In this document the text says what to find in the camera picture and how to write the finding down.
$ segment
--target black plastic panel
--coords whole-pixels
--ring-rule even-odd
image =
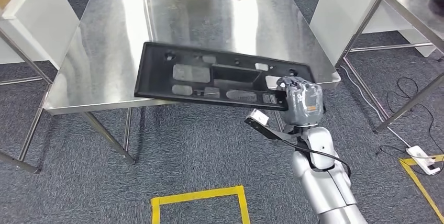
[[[314,81],[310,68],[303,64],[146,42],[134,95],[189,103],[287,110],[285,92],[268,89],[265,77],[290,75]],[[275,97],[275,103],[271,102],[270,96]]]

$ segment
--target white cabinet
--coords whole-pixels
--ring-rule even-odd
[[[374,0],[319,0],[310,28],[332,64],[336,64]],[[428,42],[388,4],[382,2],[363,33],[398,30],[411,43]],[[434,46],[417,50],[429,56]]]
[[[67,0],[11,0],[0,13],[0,29],[27,56],[49,60],[57,69],[78,25]],[[22,62],[3,41],[0,52],[0,64]]]

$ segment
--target power strip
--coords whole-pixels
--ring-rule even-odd
[[[406,151],[426,174],[432,175],[441,170],[441,168],[433,166],[435,159],[428,156],[418,145],[407,148]]]

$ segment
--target robotic arm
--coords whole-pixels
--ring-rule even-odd
[[[284,118],[287,131],[270,129],[269,118],[257,109],[245,122],[268,139],[295,148],[294,172],[320,223],[367,223],[356,205],[350,178],[335,151],[330,132],[318,126],[324,113],[321,87],[293,76],[280,78],[277,86],[287,94],[288,111]]]

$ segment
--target yellow tape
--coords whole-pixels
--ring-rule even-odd
[[[442,161],[444,159],[444,154],[436,155],[436,156],[433,156],[433,157],[435,158],[436,161],[439,162],[439,161]],[[441,220],[441,223],[444,224],[444,216],[442,216],[442,214],[439,211],[438,207],[436,206],[435,202],[432,200],[432,198],[430,197],[429,193],[423,187],[423,185],[419,181],[418,177],[416,176],[416,174],[413,172],[412,168],[410,167],[411,165],[416,165],[415,160],[411,159],[411,158],[410,159],[403,159],[403,160],[400,159],[399,162],[401,163],[401,165],[403,166],[405,171],[408,173],[408,175],[410,175],[410,177],[412,178],[413,182],[415,182],[416,186],[421,191],[421,193],[424,195],[426,200],[429,202],[430,206],[435,211],[435,213],[438,216],[438,218]]]
[[[237,186],[237,197],[239,199],[240,215],[242,217],[242,224],[250,224],[250,216],[248,215],[247,199],[245,198],[245,191],[243,186]]]
[[[159,198],[151,199],[152,206],[152,224],[160,224],[160,204]]]
[[[243,186],[234,186],[220,189],[212,189],[200,192],[177,194],[163,197],[155,197],[151,199],[152,207],[152,224],[160,224],[160,205],[179,203],[195,199],[208,199],[212,197],[237,195],[239,200],[240,214],[242,224],[250,224],[250,216],[248,215],[247,199]]]
[[[237,193],[236,187],[228,187],[228,188],[212,189],[212,190],[206,190],[206,191],[200,191],[200,192],[158,197],[158,199],[159,199],[160,205],[165,205],[165,204],[178,203],[178,202],[190,201],[190,200],[195,200],[195,199],[207,199],[207,198],[212,198],[212,197],[217,197],[217,196],[233,195],[236,193]]]

